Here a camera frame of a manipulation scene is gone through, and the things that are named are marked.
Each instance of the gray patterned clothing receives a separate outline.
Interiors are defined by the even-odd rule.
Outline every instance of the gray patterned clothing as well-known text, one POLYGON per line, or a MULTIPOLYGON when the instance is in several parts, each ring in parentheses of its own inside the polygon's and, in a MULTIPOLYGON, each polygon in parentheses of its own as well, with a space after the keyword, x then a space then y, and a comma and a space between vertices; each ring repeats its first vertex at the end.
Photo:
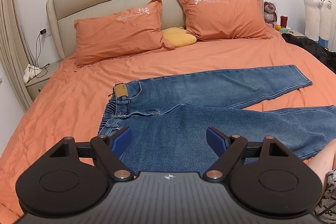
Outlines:
POLYGON ((336 224, 336 169, 328 172, 327 190, 314 212, 325 223, 336 224))

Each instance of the pillow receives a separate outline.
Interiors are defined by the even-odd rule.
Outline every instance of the pillow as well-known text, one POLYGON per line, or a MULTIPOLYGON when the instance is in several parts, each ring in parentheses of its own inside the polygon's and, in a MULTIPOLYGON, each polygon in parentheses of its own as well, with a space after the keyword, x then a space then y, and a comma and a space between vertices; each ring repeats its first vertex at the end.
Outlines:
POLYGON ((162 1, 104 17, 75 20, 76 65, 160 49, 174 50, 161 32, 162 1))
POLYGON ((182 27, 168 28, 162 30, 163 37, 167 38, 175 48, 188 46, 196 43, 197 38, 191 34, 188 34, 182 27))
POLYGON ((268 38, 260 0, 178 0, 187 33, 201 40, 268 38))

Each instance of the metal screw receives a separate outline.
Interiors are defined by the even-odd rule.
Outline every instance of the metal screw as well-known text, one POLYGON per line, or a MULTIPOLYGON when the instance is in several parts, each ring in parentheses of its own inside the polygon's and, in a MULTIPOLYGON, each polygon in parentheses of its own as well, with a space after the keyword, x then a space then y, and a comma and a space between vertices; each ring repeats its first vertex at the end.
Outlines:
POLYGON ((114 172, 114 176, 118 179, 126 179, 131 175, 131 173, 127 170, 118 170, 114 172))
POLYGON ((208 178, 219 179, 223 176, 223 173, 218 170, 210 170, 206 173, 208 178))

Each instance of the nightstand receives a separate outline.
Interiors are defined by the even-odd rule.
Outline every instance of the nightstand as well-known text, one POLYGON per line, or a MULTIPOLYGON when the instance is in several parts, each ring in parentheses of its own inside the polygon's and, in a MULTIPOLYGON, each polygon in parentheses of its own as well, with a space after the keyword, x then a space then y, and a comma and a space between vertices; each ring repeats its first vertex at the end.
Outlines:
POLYGON ((31 97, 32 100, 35 100, 35 98, 38 96, 38 94, 41 92, 45 84, 48 82, 49 78, 53 73, 58 69, 60 61, 51 63, 50 66, 47 68, 48 72, 45 74, 45 70, 43 69, 41 73, 38 76, 43 75, 41 78, 34 77, 33 79, 29 80, 29 82, 26 84, 27 91, 31 97))
POLYGON ((304 34, 302 33, 299 33, 297 31, 294 31, 294 30, 289 30, 289 32, 291 35, 297 37, 297 38, 303 38, 303 37, 306 37, 304 34))

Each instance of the jeans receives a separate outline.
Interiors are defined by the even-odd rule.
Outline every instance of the jeans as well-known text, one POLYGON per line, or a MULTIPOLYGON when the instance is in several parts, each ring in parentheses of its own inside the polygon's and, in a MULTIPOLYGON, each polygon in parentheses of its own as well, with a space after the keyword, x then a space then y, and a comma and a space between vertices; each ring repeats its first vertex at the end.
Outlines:
POLYGON ((336 128, 333 106, 269 112, 242 108, 311 84, 294 65, 133 81, 126 84, 127 97, 113 94, 99 134, 109 136, 123 126, 131 127, 132 142, 121 160, 135 172, 205 171, 217 159, 206 143, 208 126, 249 141, 272 135, 305 158, 330 140, 325 132, 336 128), (316 119, 323 119, 323 124, 316 119))

